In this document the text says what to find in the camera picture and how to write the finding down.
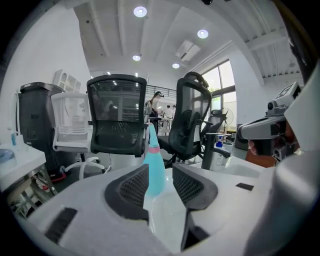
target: ceiling vent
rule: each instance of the ceiling vent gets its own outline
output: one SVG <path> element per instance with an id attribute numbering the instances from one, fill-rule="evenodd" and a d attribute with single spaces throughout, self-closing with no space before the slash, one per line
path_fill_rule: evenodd
<path id="1" fill-rule="evenodd" d="M 175 56 L 179 57 L 180 60 L 182 60 L 183 62 L 190 61 L 192 57 L 195 56 L 196 53 L 199 51 L 199 46 L 197 46 L 193 42 L 185 40 L 183 44 L 179 47 L 178 51 L 175 53 Z"/>

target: blue bottle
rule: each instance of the blue bottle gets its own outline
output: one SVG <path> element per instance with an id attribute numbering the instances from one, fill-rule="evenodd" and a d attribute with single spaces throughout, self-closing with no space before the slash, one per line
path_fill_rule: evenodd
<path id="1" fill-rule="evenodd" d="M 154 125 L 149 124 L 150 141 L 144 164 L 149 164 L 149 187 L 146 191 L 148 196 L 159 195 L 165 187 L 165 164 L 160 154 L 160 146 Z"/>

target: headphones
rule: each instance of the headphones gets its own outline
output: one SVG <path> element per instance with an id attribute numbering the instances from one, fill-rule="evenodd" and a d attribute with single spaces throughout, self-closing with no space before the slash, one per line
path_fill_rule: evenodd
<path id="1" fill-rule="evenodd" d="M 160 95 L 162 98 L 165 97 L 164 95 L 162 95 L 161 91 L 157 91 L 157 92 L 154 94 L 155 97 L 158 96 L 158 95 Z"/>

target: woman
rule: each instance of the woman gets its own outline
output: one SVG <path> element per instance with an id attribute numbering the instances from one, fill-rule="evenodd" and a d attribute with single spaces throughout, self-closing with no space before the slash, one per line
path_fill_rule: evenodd
<path id="1" fill-rule="evenodd" d="M 157 91 L 153 95 L 153 97 L 150 100 L 152 112 L 149 115 L 149 117 L 157 118 L 158 115 L 162 112 L 160 109 L 158 109 L 158 107 L 159 107 L 159 99 L 163 98 L 163 97 L 164 96 L 162 95 L 162 93 L 160 91 Z M 158 120 L 150 120 L 150 122 L 153 123 L 154 128 L 155 128 L 155 132 L 156 132 L 156 134 L 158 134 Z"/>

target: white office chair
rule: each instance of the white office chair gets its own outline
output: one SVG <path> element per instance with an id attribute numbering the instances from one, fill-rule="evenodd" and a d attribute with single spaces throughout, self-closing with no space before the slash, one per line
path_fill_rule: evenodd
<path id="1" fill-rule="evenodd" d="M 88 96 L 82 93 L 64 92 L 52 95 L 51 101 L 55 119 L 53 150 L 77 152 L 81 156 L 81 161 L 65 168 L 65 172 L 80 167 L 79 180 L 82 180 L 86 166 L 98 167 L 103 173 L 109 171 L 111 162 L 105 170 L 105 167 L 99 164 L 98 157 L 85 159 L 84 153 L 90 152 L 92 137 L 92 128 L 88 123 L 90 120 Z"/>

